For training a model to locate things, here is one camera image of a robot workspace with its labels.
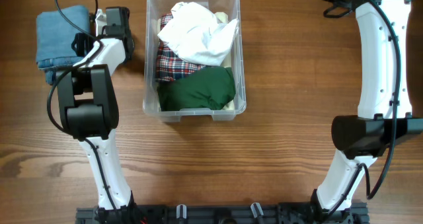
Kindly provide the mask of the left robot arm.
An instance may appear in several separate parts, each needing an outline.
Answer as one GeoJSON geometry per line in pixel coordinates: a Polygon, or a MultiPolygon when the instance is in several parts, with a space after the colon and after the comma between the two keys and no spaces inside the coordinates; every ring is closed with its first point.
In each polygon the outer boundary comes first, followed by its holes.
{"type": "Polygon", "coordinates": [[[95,18],[96,35],[78,33],[71,44],[83,60],[57,72],[62,131],[85,150],[98,191],[98,205],[77,211],[77,223],[139,223],[116,148],[119,110],[111,75],[131,59],[134,41],[127,7],[108,7],[95,18]]]}

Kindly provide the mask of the cream cloth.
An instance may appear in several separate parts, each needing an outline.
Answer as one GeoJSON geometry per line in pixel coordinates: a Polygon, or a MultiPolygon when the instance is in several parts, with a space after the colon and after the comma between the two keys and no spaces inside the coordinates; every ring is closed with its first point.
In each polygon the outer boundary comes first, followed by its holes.
{"type": "MultiPolygon", "coordinates": [[[[231,56],[227,55],[224,61],[221,64],[222,67],[230,67],[231,68],[231,56]]],[[[233,100],[227,104],[222,110],[233,110],[235,108],[233,100]]]]}

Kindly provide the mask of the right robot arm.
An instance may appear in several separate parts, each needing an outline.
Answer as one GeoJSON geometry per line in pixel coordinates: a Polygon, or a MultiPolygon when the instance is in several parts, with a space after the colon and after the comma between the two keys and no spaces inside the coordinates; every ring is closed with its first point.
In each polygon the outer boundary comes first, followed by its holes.
{"type": "Polygon", "coordinates": [[[406,29],[412,0],[323,0],[323,15],[354,13],[362,47],[362,88],[358,112],[337,116],[331,136],[335,153],[327,175],[309,204],[293,211],[306,223],[367,223],[367,207],[352,198],[365,182],[371,200],[385,180],[395,147],[422,133],[422,120],[412,115],[406,83],[406,29]],[[370,184],[369,168],[380,157],[385,164],[370,184]]]}

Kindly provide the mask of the plaid flannel shirt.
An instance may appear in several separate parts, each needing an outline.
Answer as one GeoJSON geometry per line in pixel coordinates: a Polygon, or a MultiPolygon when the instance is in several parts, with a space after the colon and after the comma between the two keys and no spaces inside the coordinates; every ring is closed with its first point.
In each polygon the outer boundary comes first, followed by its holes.
{"type": "Polygon", "coordinates": [[[155,69],[156,82],[173,82],[205,68],[206,65],[183,61],[161,39],[159,39],[155,69]]]}

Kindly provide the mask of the white cloth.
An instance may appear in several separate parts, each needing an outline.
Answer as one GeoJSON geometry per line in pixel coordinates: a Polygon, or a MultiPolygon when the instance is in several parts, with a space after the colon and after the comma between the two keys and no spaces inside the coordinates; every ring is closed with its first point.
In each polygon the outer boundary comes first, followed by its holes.
{"type": "Polygon", "coordinates": [[[200,65],[220,66],[231,51],[239,32],[239,20],[221,21],[195,2],[179,2],[171,9],[172,19],[158,37],[180,59],[200,65]]]}

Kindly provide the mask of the dark green cloth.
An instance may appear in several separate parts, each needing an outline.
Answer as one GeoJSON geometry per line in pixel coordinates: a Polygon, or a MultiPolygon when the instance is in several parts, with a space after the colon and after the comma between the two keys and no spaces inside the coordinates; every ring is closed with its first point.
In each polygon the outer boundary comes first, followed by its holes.
{"type": "Polygon", "coordinates": [[[207,67],[157,88],[162,111],[191,108],[221,110],[236,95],[235,80],[230,67],[207,67]]]}

